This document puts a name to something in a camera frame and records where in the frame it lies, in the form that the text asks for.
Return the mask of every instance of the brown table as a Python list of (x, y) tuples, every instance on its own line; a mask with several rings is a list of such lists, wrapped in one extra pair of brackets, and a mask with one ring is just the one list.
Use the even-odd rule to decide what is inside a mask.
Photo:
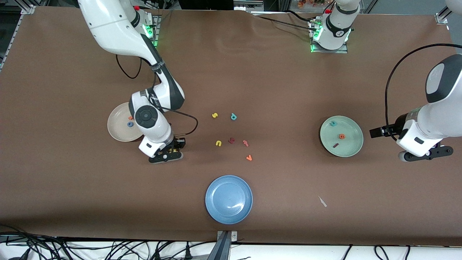
[[(461, 245), (462, 139), (444, 140), (450, 157), (403, 163), (390, 138), (368, 133), (384, 125), (394, 64), (451, 42), (449, 32), (432, 16), (359, 15), (354, 25), (349, 53), (332, 55), (310, 53), (305, 31), (246, 12), (174, 11), (158, 48), (185, 91), (181, 111), (200, 124), (181, 161), (151, 165), (138, 142), (117, 142), (106, 129), (112, 109), (151, 85), (148, 66), (126, 78), (79, 9), (38, 7), (0, 74), (0, 222), (60, 236), (203, 241), (233, 229), (246, 242)], [(451, 54), (423, 50), (401, 65), (389, 92), (393, 121), (425, 104), (427, 73)], [(129, 74), (138, 61), (121, 58)], [(333, 115), (361, 126), (354, 157), (320, 144), (320, 125)], [(166, 117), (176, 133), (194, 126)], [(232, 226), (204, 205), (208, 185), (226, 174), (254, 195), (249, 216)]]

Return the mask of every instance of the beige plate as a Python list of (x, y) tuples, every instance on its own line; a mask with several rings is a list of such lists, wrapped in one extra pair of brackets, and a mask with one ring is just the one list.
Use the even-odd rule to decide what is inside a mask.
[[(114, 139), (121, 142), (130, 142), (143, 135), (135, 125), (135, 121), (128, 119), (130, 116), (128, 102), (119, 105), (111, 112), (108, 118), (108, 131)], [(133, 126), (129, 127), (128, 122), (132, 122)]]

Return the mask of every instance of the black cable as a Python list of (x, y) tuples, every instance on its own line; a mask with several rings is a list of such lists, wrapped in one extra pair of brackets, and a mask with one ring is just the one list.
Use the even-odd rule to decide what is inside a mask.
[(385, 258), (386, 258), (387, 260), (390, 260), (390, 259), (388, 259), (388, 255), (387, 255), (387, 253), (385, 252), (385, 249), (384, 249), (382, 246), (374, 246), (374, 253), (376, 253), (376, 256), (377, 256), (380, 260), (384, 260), (384, 259), (378, 255), (378, 253), (377, 253), (377, 248), (380, 248), (380, 249), (382, 250), (383, 254), (385, 255)]
[[(157, 79), (157, 74), (154, 74), (154, 82), (152, 84), (153, 87), (156, 85), (156, 79)], [(184, 115), (184, 116), (187, 116), (189, 118), (192, 118), (192, 119), (194, 119), (196, 121), (196, 126), (190, 132), (183, 133), (183, 134), (178, 134), (178, 135), (174, 135), (174, 136), (187, 136), (187, 135), (190, 135), (190, 134), (194, 133), (194, 131), (196, 131), (197, 126), (199, 125), (199, 120), (197, 120), (197, 118), (195, 118), (194, 116), (188, 115), (188, 114), (183, 113), (183, 112), (179, 112), (177, 110), (166, 108), (166, 107), (163, 107), (163, 106), (160, 106), (160, 105), (158, 106), (158, 105), (153, 104), (153, 103), (151, 103), (151, 105), (155, 106), (157, 109), (165, 109), (167, 111), (172, 111), (172, 112), (175, 112), (177, 114)]]
[(118, 56), (117, 54), (115, 55), (115, 60), (117, 61), (117, 65), (119, 65), (120, 70), (121, 70), (128, 78), (130, 78), (130, 79), (133, 80), (133, 79), (136, 79), (136, 77), (138, 77), (138, 75), (140, 74), (141, 65), (142, 65), (142, 63), (143, 63), (143, 60), (142, 60), (141, 58), (140, 58), (140, 67), (138, 68), (138, 72), (136, 73), (135, 77), (129, 76), (129, 75), (125, 72), (125, 70), (123, 70), (123, 68), (122, 68), (122, 66), (120, 65), (120, 62), (119, 62), (119, 56)]
[(72, 246), (67, 245), (66, 243), (66, 247), (70, 249), (79, 249), (79, 250), (100, 250), (100, 249), (113, 248), (114, 246), (101, 247), (101, 248), (86, 248), (86, 247), (72, 247)]
[(404, 257), (404, 260), (407, 260), (407, 257), (409, 256), (409, 253), (411, 252), (411, 246), (406, 246), (407, 247), (407, 252), (406, 256)]
[[(206, 242), (201, 242), (201, 243), (197, 243), (195, 245), (192, 245), (192, 246), (189, 246), (189, 248), (193, 248), (195, 246), (200, 246), (200, 245), (203, 245), (203, 244), (207, 244), (207, 243), (215, 243), (216, 241), (206, 241)], [(179, 255), (181, 252), (183, 251), (186, 251), (186, 248), (181, 250), (181, 251), (178, 251), (176, 254), (174, 254), (173, 256), (169, 257), (169, 258), (164, 258), (163, 260), (172, 260), (172, 259), (175, 259), (175, 256)]]
[(87, 260), (85, 258), (80, 257), (78, 254), (76, 254), (74, 251), (72, 251), (71, 248), (68, 247), (68, 249), (69, 249), (69, 252), (71, 252), (73, 255), (77, 256), (77, 258), (79, 258), (80, 260)]
[(106, 256), (106, 258), (105, 258), (104, 260), (110, 260), (111, 257), (113, 257), (113, 256), (117, 253), (117, 251), (121, 250), (124, 246), (127, 246), (127, 245), (130, 244), (130, 243), (131, 243), (131, 241), (128, 241), (125, 245), (124, 245), (124, 242), (120, 243), (120, 244), (118, 245), (119, 248), (118, 248), (117, 250), (115, 250), (115, 251), (112, 249), (112, 250), (109, 252), (109, 254)]
[(159, 253), (160, 251), (164, 250), (168, 245), (172, 244), (173, 241), (167, 241), (165, 244), (159, 247)]
[(347, 259), (347, 255), (348, 255), (348, 253), (350, 252), (350, 249), (351, 249), (352, 247), (353, 247), (353, 245), (352, 245), (352, 244), (350, 244), (350, 246), (349, 246), (349, 247), (348, 247), (348, 249), (346, 250), (345, 254), (343, 255), (343, 258), (342, 258), (342, 260), (345, 260), (345, 259)]
[(372, 9), (374, 9), (374, 7), (375, 7), (375, 5), (377, 4), (377, 2), (378, 2), (378, 1), (376, 1), (376, 2), (372, 5), (372, 7), (369, 9), (369, 12), (367, 12), (367, 13), (371, 13)]
[(186, 252), (184, 253), (183, 260), (191, 260), (193, 258), (193, 256), (191, 255), (191, 250), (189, 248), (189, 242), (186, 242)]
[(5, 241), (0, 241), (0, 244), (1, 244), (1, 243), (5, 243), (6, 246), (8, 246), (8, 243), (13, 243), (13, 242), (20, 241), (20, 240), (23, 240), (23, 239), (24, 239), (24, 238), (17, 238), (17, 239), (15, 239), (15, 240), (10, 240), (10, 237), (7, 236)]
[(298, 27), (298, 28), (307, 29), (307, 30), (310, 30), (310, 31), (316, 31), (315, 28), (309, 28), (309, 27), (306, 27), (306, 26), (301, 26), (301, 25), (295, 25), (295, 24), (291, 24), (291, 23), (286, 23), (286, 22), (283, 22), (283, 21), (279, 21), (279, 20), (275, 20), (275, 19), (271, 19), (271, 18), (259, 16), (259, 15), (257, 15), (257, 17), (260, 17), (261, 19), (270, 20), (270, 21), (273, 21), (273, 22), (285, 24), (285, 25), (290, 25), (290, 26), (294, 26), (294, 27)]
[(122, 259), (122, 257), (124, 257), (125, 255), (128, 255), (129, 252), (131, 252), (130, 254), (135, 254), (135, 255), (137, 255), (137, 256), (138, 256), (138, 259), (142, 259), (142, 257), (140, 256), (140, 254), (138, 254), (137, 252), (133, 251), (133, 249), (135, 249), (136, 247), (138, 247), (138, 246), (140, 246), (140, 245), (142, 245), (142, 244), (144, 244), (144, 243), (147, 243), (147, 241), (143, 241), (143, 242), (141, 242), (141, 243), (139, 243), (139, 244), (133, 246), (132, 248), (129, 248), (129, 247), (126, 246), (126, 248), (128, 249), (128, 251), (125, 252), (123, 255), (119, 256), (117, 259), (118, 259), (118, 260)]
[(436, 47), (436, 46), (447, 46), (447, 47), (454, 47), (454, 48), (461, 48), (462, 49), (462, 45), (452, 44), (452, 43), (435, 43), (435, 44), (425, 45), (425, 46), (417, 48), (417, 49), (409, 52), (408, 54), (406, 54), (403, 58), (400, 59), (400, 61), (398, 61), (398, 63), (395, 65), (395, 67), (393, 67), (393, 70), (391, 70), (390, 76), (388, 77), (388, 80), (387, 80), (387, 85), (385, 86), (385, 123), (386, 123), (385, 128), (387, 129), (387, 131), (390, 134), (391, 138), (393, 138), (393, 140), (395, 140), (395, 141), (397, 141), (397, 139), (391, 133), (390, 124), (388, 122), (388, 86), (390, 85), (391, 77), (393, 76), (393, 73), (395, 73), (395, 70), (398, 68), (398, 66), (401, 64), (401, 62), (404, 61), (404, 59), (406, 59), (412, 53), (417, 52), (419, 50), (427, 49), (427, 48), (430, 48), (430, 47)]
[(303, 17), (299, 16), (296, 12), (294, 12), (294, 11), (292, 11), (292, 10), (285, 10), (284, 12), (289, 12), (289, 13), (295, 15), (298, 19), (300, 19), (300, 20), (302, 20), (302, 21), (305, 21), (305, 22), (309, 22), (310, 20), (316, 18), (316, 16), (313, 17), (313, 18), (303, 18)]
[(161, 15), (160, 22), (158, 23), (158, 25), (164, 22), (172, 12), (173, 12), (172, 10), (169, 10), (169, 13), (164, 18), (162, 18), (162, 15)]
[[(331, 6), (333, 3), (335, 3), (335, 1), (330, 2), (330, 3), (326, 6), (326, 8), (324, 8), (324, 10), (323, 10), (322, 13), (325, 13), (326, 10), (327, 10), (327, 8), (329, 8), (329, 6)], [(303, 18), (303, 17), (299, 16), (296, 12), (294, 12), (294, 11), (292, 11), (292, 10), (285, 10), (284, 12), (289, 12), (289, 13), (295, 15), (298, 19), (300, 19), (300, 20), (302, 20), (302, 21), (305, 21), (305, 22), (309, 22), (309, 21), (311, 21), (312, 19), (314, 19), (314, 18), (317, 17), (317, 16), (313, 16), (313, 17), (311, 17), (311, 18)]]
[[(54, 255), (54, 257), (56, 259), (61, 260), (61, 257), (59, 256), (59, 254), (57, 252), (55, 252), (54, 250), (52, 250), (44, 241), (39, 239), (38, 235), (23, 232), (23, 231), (15, 228), (15, 227), (12, 227), (10, 225), (0, 224), (0, 226), (6, 227), (6, 228), (9, 228), (9, 229), (13, 229), (15, 231), (15, 232), (0, 232), (0, 235), (17, 235), (17, 236), (22, 236), (23, 238), (27, 239), (28, 242), (26, 244), (29, 246), (29, 248), (31, 250), (33, 250), (34, 252), (39, 254), (40, 259), (41, 259), (41, 257), (43, 255), (40, 253), (40, 251), (38, 249), (38, 245), (40, 245), (41, 247), (47, 249), (50, 252), (52, 257)], [(55, 240), (55, 241), (58, 242), (58, 244), (61, 244), (61, 241), (57, 240), (56, 238), (52, 238), (52, 237), (46, 236), (46, 235), (41, 235), (41, 237), (47, 238), (47, 239), (50, 239), (50, 240)], [(33, 245), (35, 246), (35, 249), (31, 245), (29, 245), (29, 241), (33, 242)], [(73, 260), (72, 256), (69, 254), (69, 252), (65, 251), (65, 253), (68, 256), (69, 260)]]
[(156, 245), (156, 252), (159, 251), (159, 244), (161, 243), (162, 241), (159, 241), (157, 242), (157, 245)]

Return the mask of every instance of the white floor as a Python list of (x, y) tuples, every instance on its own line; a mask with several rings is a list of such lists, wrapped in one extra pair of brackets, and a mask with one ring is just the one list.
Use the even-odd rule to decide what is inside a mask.
[[(138, 244), (133, 242), (129, 247)], [(142, 245), (134, 249), (144, 259), (147, 258), (150, 250), (151, 255), (156, 247), (156, 242), (149, 242), (149, 249), (146, 245)], [(76, 247), (110, 247), (112, 242), (72, 242), (69, 245)], [(214, 243), (208, 243), (191, 248), (193, 256), (207, 255), (213, 248)], [(174, 255), (178, 251), (185, 249), (185, 242), (175, 242), (167, 246), (162, 252), (162, 259)], [(4, 243), (0, 245), (0, 260), (8, 260), (13, 257), (20, 257), (27, 247), (6, 246)], [(230, 260), (242, 260), (249, 257), (249, 260), (341, 260), (348, 246), (284, 246), (284, 245), (233, 245), (231, 249)], [(389, 260), (404, 260), (407, 247), (383, 247), (389, 257)], [(109, 253), (110, 248), (101, 250), (74, 250), (76, 254), (88, 260), (104, 260)], [(120, 250), (111, 259), (117, 259), (127, 250)], [(386, 259), (379, 250), (381, 258)], [(184, 257), (184, 252), (176, 256), (177, 259)], [(125, 260), (137, 260), (135, 254), (124, 256)], [(373, 246), (353, 246), (350, 250), (347, 260), (378, 260), (374, 253)], [(462, 248), (443, 248), (443, 247), (411, 247), (408, 260), (461, 260)], [(39, 260), (36, 253), (30, 253), (28, 260)]]

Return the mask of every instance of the green plate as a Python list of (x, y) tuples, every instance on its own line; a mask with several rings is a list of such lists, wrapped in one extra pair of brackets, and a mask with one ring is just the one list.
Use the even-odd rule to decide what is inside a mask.
[[(340, 134), (344, 134), (345, 138), (340, 139)], [(324, 121), (320, 136), (322, 145), (327, 151), (339, 157), (350, 157), (357, 154), (364, 142), (363, 132), (359, 125), (344, 116), (333, 116)]]

